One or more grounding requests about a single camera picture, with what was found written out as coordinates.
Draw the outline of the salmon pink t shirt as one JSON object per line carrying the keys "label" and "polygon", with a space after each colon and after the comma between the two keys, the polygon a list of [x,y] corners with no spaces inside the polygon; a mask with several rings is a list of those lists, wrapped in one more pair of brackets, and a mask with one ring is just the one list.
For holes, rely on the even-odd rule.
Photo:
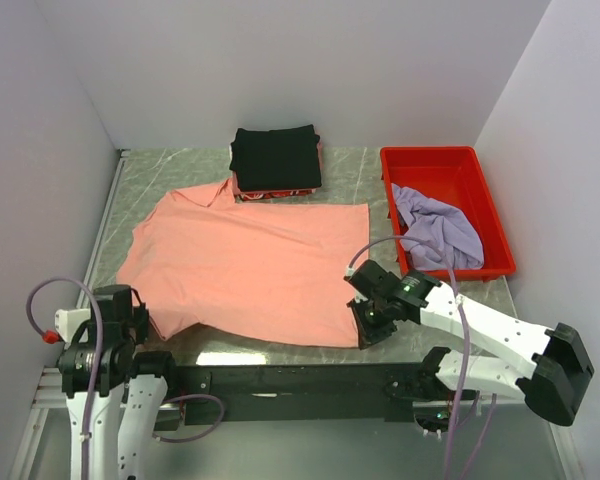
{"label": "salmon pink t shirt", "polygon": [[194,325],[298,346],[354,348],[344,279],[366,205],[240,203],[229,182],[167,192],[117,272],[169,339]]}

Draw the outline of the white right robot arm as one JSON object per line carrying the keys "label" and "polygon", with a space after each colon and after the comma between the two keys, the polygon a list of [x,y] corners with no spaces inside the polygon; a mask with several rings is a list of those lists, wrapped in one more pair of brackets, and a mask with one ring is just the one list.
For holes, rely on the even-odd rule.
{"label": "white right robot arm", "polygon": [[360,348],[388,339],[399,321],[449,333],[462,348],[435,347],[422,362],[436,385],[518,399],[550,423],[573,424],[594,376],[575,328],[526,323],[415,269],[398,277],[367,260],[345,279],[357,293],[348,306]]}

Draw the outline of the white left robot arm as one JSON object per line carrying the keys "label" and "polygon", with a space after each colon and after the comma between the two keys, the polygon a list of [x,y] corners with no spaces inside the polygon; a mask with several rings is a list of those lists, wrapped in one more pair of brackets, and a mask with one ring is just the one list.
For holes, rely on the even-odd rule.
{"label": "white left robot arm", "polygon": [[59,310],[57,367],[71,432],[73,479],[143,479],[159,409],[175,377],[169,352],[138,352],[149,311],[136,289],[109,285],[95,307]]}

